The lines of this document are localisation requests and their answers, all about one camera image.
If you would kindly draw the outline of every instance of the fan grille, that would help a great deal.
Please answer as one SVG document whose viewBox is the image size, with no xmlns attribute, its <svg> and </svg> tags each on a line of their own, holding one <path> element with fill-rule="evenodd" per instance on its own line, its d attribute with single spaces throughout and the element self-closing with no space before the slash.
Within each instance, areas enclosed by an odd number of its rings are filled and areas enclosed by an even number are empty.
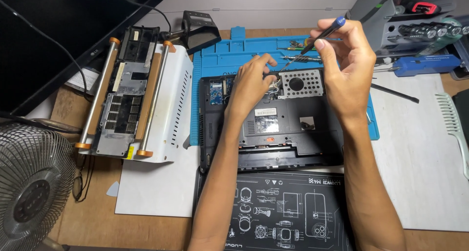
<svg viewBox="0 0 469 251">
<path fill-rule="evenodd" d="M 0 127 L 0 251 L 32 251 L 42 242 L 74 176 L 73 148 L 62 135 L 19 123 Z"/>
</svg>

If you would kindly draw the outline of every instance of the monitor screen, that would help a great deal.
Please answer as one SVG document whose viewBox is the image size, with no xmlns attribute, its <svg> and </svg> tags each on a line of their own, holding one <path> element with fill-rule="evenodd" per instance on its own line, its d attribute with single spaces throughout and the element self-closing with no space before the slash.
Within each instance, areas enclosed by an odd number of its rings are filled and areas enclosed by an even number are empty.
<svg viewBox="0 0 469 251">
<path fill-rule="evenodd" d="M 62 44 L 81 67 L 149 12 L 125 0 L 2 0 Z M 131 0 L 156 6 L 162 0 Z M 26 115 L 78 72 L 57 45 L 0 5 L 0 110 Z"/>
</svg>

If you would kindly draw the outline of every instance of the person's left hand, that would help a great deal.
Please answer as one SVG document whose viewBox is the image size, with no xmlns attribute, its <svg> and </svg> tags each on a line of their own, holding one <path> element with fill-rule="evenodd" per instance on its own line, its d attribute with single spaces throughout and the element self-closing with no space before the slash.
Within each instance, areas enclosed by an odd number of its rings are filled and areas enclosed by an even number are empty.
<svg viewBox="0 0 469 251">
<path fill-rule="evenodd" d="M 277 80 L 275 75 L 263 79 L 263 72 L 268 73 L 266 64 L 277 66 L 277 62 L 265 53 L 254 56 L 248 63 L 241 66 L 234 79 L 233 89 L 225 110 L 225 120 L 242 124 L 255 105 L 269 90 L 269 85 Z"/>
</svg>

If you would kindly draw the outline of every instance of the wooden desk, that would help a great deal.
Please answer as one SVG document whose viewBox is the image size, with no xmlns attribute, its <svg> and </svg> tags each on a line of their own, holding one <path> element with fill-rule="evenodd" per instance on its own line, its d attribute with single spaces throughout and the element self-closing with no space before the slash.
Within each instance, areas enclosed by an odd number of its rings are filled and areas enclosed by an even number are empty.
<svg viewBox="0 0 469 251">
<path fill-rule="evenodd" d="M 246 30 L 247 38 L 308 34 L 310 29 Z M 230 31 L 220 31 L 228 39 Z M 469 80 L 454 81 L 442 74 L 445 91 L 451 95 L 469 89 Z M 59 89 L 53 120 L 82 127 L 90 104 L 68 88 Z M 67 135 L 77 141 L 78 135 Z M 119 159 L 96 158 L 87 198 L 76 204 L 72 195 L 50 238 L 61 244 L 95 247 L 186 250 L 191 236 L 191 219 L 162 216 L 114 214 L 116 198 L 106 196 L 109 187 L 120 181 Z M 409 251 L 462 251 L 469 246 L 469 233 L 405 230 Z"/>
</svg>

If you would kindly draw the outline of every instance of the blue screwdriver handle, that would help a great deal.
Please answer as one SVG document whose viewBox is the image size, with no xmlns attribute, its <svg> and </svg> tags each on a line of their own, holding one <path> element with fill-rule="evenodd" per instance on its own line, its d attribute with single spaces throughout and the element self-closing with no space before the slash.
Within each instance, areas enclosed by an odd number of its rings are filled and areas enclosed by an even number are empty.
<svg viewBox="0 0 469 251">
<path fill-rule="evenodd" d="M 332 25 L 328 28 L 326 28 L 325 31 L 323 31 L 316 39 L 320 38 L 327 38 L 329 37 L 334 31 L 340 29 L 343 25 L 345 24 L 345 18 L 343 16 L 340 16 L 332 22 Z M 306 54 L 308 51 L 312 50 L 314 48 L 314 41 L 309 43 L 300 53 L 300 55 Z"/>
</svg>

